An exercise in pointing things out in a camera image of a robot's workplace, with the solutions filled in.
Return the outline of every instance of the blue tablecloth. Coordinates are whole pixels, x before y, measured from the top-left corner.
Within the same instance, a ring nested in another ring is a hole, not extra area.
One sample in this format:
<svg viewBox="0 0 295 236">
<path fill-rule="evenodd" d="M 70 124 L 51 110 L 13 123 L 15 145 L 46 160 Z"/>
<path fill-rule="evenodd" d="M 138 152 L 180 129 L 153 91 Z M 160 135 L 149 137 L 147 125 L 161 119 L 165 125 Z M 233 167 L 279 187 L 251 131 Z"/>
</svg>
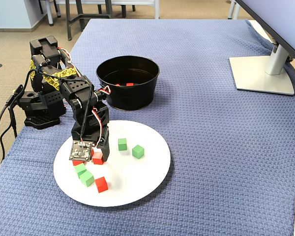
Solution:
<svg viewBox="0 0 295 236">
<path fill-rule="evenodd" d="M 74 123 L 68 107 L 60 125 L 25 127 L 0 167 L 0 235 L 292 236 L 295 96 L 236 90 L 229 62 L 271 48 L 245 20 L 90 20 L 72 58 L 97 88 L 106 59 L 159 65 L 153 102 L 110 115 L 157 130 L 171 150 L 169 173 L 125 206 L 72 200 L 53 176 Z M 285 68 L 295 88 L 295 71 Z"/>
</svg>

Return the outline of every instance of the block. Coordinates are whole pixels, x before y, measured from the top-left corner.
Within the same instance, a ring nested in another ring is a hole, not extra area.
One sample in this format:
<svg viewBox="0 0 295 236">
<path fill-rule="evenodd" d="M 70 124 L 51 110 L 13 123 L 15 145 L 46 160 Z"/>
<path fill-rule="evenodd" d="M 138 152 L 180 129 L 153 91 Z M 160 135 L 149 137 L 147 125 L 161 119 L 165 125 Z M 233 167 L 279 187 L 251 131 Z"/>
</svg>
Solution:
<svg viewBox="0 0 295 236">
<path fill-rule="evenodd" d="M 84 163 L 84 161 L 72 161 L 73 166 L 80 165 L 81 163 Z"/>
<path fill-rule="evenodd" d="M 104 163 L 103 153 L 101 153 L 99 151 L 94 152 L 94 154 L 92 155 L 92 161 L 96 165 L 103 165 L 103 163 Z"/>
<path fill-rule="evenodd" d="M 80 178 L 81 174 L 83 174 L 87 169 L 85 168 L 84 163 L 81 163 L 74 167 L 75 172 L 77 173 L 78 177 Z"/>
<path fill-rule="evenodd" d="M 95 184 L 96 184 L 96 187 L 97 187 L 97 190 L 99 193 L 108 190 L 108 186 L 107 186 L 107 182 L 105 180 L 105 177 L 96 179 Z"/>
<path fill-rule="evenodd" d="M 119 151 L 127 150 L 127 139 L 118 139 L 118 150 Z"/>
<path fill-rule="evenodd" d="M 144 148 L 140 145 L 136 145 L 134 148 L 132 148 L 132 155 L 137 159 L 140 159 L 144 155 Z"/>
<path fill-rule="evenodd" d="M 84 184 L 86 187 L 89 187 L 92 183 L 94 183 L 94 176 L 87 170 L 81 174 L 80 180 L 82 184 Z"/>
</svg>

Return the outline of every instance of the computer monitor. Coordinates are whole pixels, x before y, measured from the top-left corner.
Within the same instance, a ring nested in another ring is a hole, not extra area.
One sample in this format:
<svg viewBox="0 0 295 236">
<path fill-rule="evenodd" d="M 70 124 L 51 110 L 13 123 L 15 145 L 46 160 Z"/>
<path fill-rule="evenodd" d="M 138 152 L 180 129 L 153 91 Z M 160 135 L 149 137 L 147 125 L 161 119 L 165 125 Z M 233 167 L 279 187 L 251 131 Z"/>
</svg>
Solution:
<svg viewBox="0 0 295 236">
<path fill-rule="evenodd" d="M 295 0 L 236 0 L 276 41 L 270 56 L 230 58 L 237 89 L 294 95 L 283 68 L 295 58 Z"/>
</svg>

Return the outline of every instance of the monitor stand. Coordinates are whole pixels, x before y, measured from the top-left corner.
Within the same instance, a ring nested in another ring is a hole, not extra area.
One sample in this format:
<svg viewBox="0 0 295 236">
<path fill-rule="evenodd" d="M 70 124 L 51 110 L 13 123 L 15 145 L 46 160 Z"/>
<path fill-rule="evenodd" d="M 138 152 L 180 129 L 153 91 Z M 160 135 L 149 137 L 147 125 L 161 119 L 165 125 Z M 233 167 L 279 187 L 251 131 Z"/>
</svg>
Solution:
<svg viewBox="0 0 295 236">
<path fill-rule="evenodd" d="M 271 56 L 230 58 L 237 89 L 293 96 L 292 82 L 283 68 L 288 55 L 279 45 Z"/>
</svg>

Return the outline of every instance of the black bucket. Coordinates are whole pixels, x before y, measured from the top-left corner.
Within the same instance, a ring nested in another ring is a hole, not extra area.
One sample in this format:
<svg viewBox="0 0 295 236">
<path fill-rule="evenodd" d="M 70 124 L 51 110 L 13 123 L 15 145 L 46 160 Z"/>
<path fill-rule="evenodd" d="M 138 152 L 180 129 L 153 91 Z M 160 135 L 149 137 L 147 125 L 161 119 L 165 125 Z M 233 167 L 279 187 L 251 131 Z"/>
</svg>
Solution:
<svg viewBox="0 0 295 236">
<path fill-rule="evenodd" d="M 159 67 L 147 58 L 123 56 L 103 62 L 96 74 L 102 87 L 109 85 L 111 89 L 111 94 L 107 95 L 108 104 L 133 111 L 153 100 Z"/>
</svg>

